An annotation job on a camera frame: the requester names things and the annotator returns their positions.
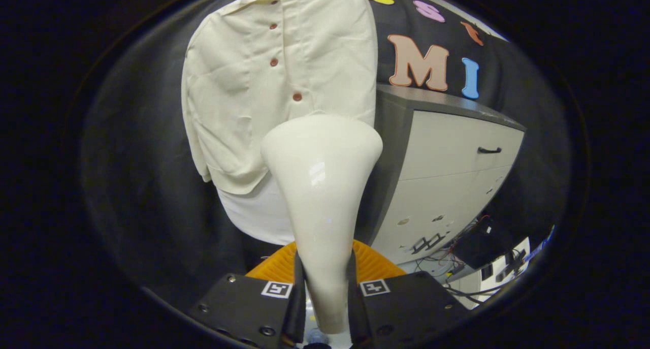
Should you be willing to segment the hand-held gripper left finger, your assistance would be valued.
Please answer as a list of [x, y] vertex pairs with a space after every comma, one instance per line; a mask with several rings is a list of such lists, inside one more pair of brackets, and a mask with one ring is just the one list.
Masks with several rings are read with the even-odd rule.
[[306, 277], [295, 243], [246, 275], [228, 273], [189, 309], [205, 328], [253, 348], [290, 348], [304, 340]]

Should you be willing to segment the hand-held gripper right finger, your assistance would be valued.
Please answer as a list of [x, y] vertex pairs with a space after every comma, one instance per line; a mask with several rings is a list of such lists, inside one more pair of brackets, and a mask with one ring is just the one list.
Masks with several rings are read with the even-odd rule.
[[429, 273], [406, 273], [357, 240], [347, 275], [352, 347], [424, 347], [470, 314]]

